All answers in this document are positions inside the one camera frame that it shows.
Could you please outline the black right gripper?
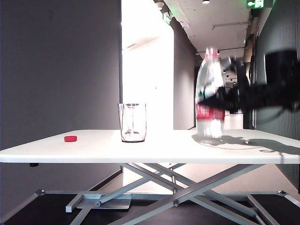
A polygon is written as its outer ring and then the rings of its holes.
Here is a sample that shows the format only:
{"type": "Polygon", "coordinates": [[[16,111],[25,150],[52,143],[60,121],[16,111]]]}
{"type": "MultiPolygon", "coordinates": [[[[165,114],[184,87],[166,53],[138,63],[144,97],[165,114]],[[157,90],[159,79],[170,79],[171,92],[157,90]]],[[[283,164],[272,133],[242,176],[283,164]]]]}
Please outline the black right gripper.
{"type": "Polygon", "coordinates": [[[234,86],[226,91],[225,96],[223,93],[217,93],[219,90],[224,91],[225,87],[205,86],[204,94],[215,95],[204,98],[197,103],[222,110],[251,110],[267,106],[266,84],[251,85],[243,90],[234,86]]]}

